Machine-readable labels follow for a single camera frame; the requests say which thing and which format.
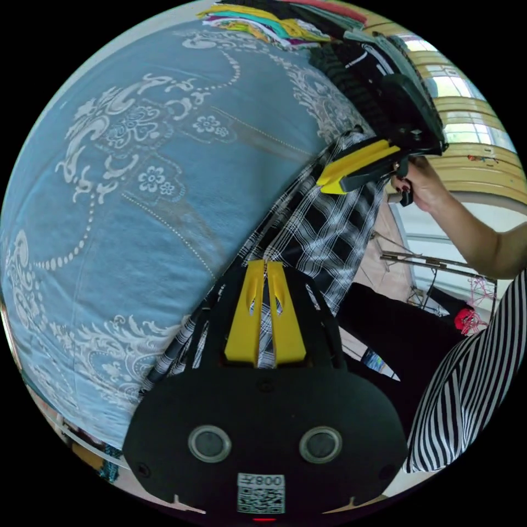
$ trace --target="blue bedspread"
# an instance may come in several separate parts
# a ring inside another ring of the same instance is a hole
[[[121,447],[178,324],[354,107],[308,64],[191,22],[85,74],[9,181],[1,286],[25,374]]]

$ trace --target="black plaid fabric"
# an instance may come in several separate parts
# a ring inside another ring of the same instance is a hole
[[[307,165],[275,202],[229,269],[262,259],[294,267],[315,281],[331,312],[336,315],[364,256],[385,182],[369,183],[345,195],[323,194],[316,182],[324,167],[343,150],[366,138],[357,132],[342,134]],[[158,358],[142,385],[140,396],[165,376],[184,370],[201,306]],[[205,337],[206,331],[201,335],[193,367],[199,364]],[[274,367],[271,315],[269,305],[265,304],[258,367]]]

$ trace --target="black and white striped shirt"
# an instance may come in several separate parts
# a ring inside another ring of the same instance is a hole
[[[489,326],[444,358],[419,404],[403,470],[433,472],[455,461],[486,427],[523,360],[527,270],[510,284]]]

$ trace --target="folded clothes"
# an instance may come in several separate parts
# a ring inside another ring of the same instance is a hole
[[[349,7],[345,7],[342,4],[324,2],[322,0],[281,0],[281,1],[286,2],[286,3],[310,5],[312,7],[323,9],[324,11],[329,11],[330,13],[337,13],[339,15],[348,16],[349,18],[358,20],[359,22],[362,22],[363,24],[365,24],[367,20],[364,15],[361,15],[357,11],[353,11],[353,9],[350,9]]]
[[[311,5],[300,5],[296,3],[292,5],[296,5],[297,7],[300,7],[305,11],[309,11],[318,16],[321,16],[330,22],[334,22],[335,24],[337,24],[339,27],[341,27],[344,30],[362,31],[364,29],[364,24],[362,22],[360,22],[359,20],[350,18],[348,16],[338,15],[330,11],[324,11],[323,9],[319,9],[318,7],[313,7]]]
[[[231,7],[238,5],[241,7],[261,9],[272,13],[278,20],[300,19],[309,22],[324,34],[339,40],[344,38],[344,33],[347,30],[347,28],[336,24],[326,14],[314,13],[313,11],[305,9],[308,6],[301,7],[278,0],[220,0],[215,5],[228,5]]]
[[[296,38],[280,38],[271,28],[252,20],[211,16],[204,20],[203,24],[228,31],[242,31],[249,33],[259,40],[278,46],[285,51],[296,51],[298,49],[305,49],[318,45],[317,42],[309,42]]]
[[[231,18],[248,18],[250,20],[255,20],[261,24],[271,25],[276,29],[276,33],[279,36],[280,32],[285,30],[287,33],[286,36],[293,38],[300,38],[308,41],[321,41],[329,42],[331,38],[329,36],[320,36],[322,33],[313,27],[311,29],[304,29],[301,27],[294,18],[290,19],[279,19],[270,12],[264,11],[262,9],[255,9],[251,7],[245,7],[242,5],[212,5],[206,11],[198,13],[199,18],[204,18],[209,15],[222,15],[228,16]]]

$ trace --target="sticker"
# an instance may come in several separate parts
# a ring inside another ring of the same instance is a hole
[[[285,477],[269,474],[238,474],[238,512],[285,513]]]

